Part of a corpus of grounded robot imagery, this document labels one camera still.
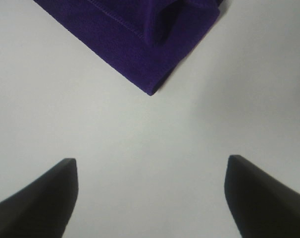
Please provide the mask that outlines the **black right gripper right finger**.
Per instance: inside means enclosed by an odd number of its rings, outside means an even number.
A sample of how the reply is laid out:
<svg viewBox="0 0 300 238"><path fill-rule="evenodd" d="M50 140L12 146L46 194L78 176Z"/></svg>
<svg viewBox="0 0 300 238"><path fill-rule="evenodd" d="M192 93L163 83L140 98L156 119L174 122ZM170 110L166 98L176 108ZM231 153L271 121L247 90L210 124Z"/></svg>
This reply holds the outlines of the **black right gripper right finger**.
<svg viewBox="0 0 300 238"><path fill-rule="evenodd" d="M228 159L224 193L243 238L300 238L300 194L240 155Z"/></svg>

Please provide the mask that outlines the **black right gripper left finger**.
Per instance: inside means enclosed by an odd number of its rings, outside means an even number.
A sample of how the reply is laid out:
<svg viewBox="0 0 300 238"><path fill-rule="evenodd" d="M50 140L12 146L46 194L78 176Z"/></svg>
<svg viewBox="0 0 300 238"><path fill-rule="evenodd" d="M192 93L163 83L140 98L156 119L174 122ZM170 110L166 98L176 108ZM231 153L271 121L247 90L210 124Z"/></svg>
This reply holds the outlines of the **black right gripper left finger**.
<svg viewBox="0 0 300 238"><path fill-rule="evenodd" d="M0 202L0 238L60 238L78 197L75 159L63 159Z"/></svg>

